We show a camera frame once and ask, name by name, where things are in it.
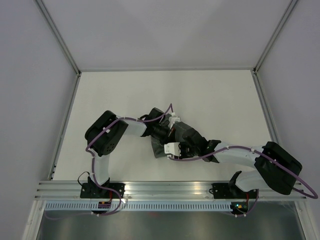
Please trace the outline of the grey cloth napkin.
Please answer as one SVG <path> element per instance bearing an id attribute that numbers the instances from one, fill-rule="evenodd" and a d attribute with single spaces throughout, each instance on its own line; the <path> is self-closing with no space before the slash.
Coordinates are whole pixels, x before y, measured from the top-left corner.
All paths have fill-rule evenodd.
<path id="1" fill-rule="evenodd" d="M 168 118 L 170 117 L 171 114 L 169 113 L 164 113 L 164 115 L 167 115 Z M 175 129 L 175 141 L 172 143 L 179 143 L 179 140 L 182 140 L 182 134 L 190 129 L 193 128 L 191 126 L 189 126 L 188 124 L 184 123 L 182 120 L 181 122 L 177 122 L 173 125 L 173 127 Z M 156 140 L 155 138 L 151 137 L 151 147 L 152 147 L 152 151 L 153 151 L 153 155 L 156 159 L 158 158 L 162 158 L 162 157 L 166 157 L 167 155 L 164 153 L 164 145 L 167 144 L 169 142 L 160 142 L 159 140 Z"/>

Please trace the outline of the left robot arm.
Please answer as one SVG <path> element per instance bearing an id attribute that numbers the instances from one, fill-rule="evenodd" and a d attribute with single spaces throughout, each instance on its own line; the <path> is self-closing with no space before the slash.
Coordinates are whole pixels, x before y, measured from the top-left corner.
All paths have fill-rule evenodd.
<path id="1" fill-rule="evenodd" d="M 90 181 L 91 191 L 98 198 L 109 193 L 110 154 L 115 150 L 124 135 L 151 137 L 151 147 L 155 158 L 164 157 L 164 144 L 174 134 L 169 118 L 174 113 L 170 104 L 166 111 L 154 107 L 148 114 L 139 118 L 120 117 L 112 111 L 105 111 L 86 131 L 86 152 L 93 157 Z"/>

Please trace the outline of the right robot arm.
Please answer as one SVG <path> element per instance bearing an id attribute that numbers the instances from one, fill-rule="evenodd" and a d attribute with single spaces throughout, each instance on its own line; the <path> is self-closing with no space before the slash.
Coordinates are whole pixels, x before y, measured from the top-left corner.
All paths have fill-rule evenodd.
<path id="1" fill-rule="evenodd" d="M 257 189 L 271 189 L 290 195 L 302 164 L 280 145 L 269 141 L 253 148 L 229 145 L 220 140 L 207 140 L 194 128 L 175 135 L 180 143 L 181 159 L 198 157 L 208 163 L 235 164 L 251 168 L 237 171 L 228 183 L 228 192 L 235 198 Z"/>

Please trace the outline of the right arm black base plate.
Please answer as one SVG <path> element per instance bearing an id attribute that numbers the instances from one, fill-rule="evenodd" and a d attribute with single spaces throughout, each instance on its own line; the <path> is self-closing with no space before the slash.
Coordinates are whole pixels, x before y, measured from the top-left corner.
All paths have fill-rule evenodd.
<path id="1" fill-rule="evenodd" d="M 257 190 L 243 191 L 237 186 L 230 185 L 229 183 L 212 183 L 211 188 L 208 190 L 214 196 L 214 199 L 226 200 L 253 200 L 257 197 Z"/>

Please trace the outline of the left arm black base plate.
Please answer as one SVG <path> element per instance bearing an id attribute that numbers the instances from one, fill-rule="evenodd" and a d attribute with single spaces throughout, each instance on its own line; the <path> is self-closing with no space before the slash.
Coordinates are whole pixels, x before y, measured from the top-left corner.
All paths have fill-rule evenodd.
<path id="1" fill-rule="evenodd" d="M 111 188 L 119 193 L 121 197 L 124 196 L 125 193 L 125 184 L 120 182 L 111 182 L 106 188 Z M 102 189 L 94 182 L 83 183 L 80 191 L 81 199 L 119 199 L 119 196 L 114 192 L 106 189 Z"/>

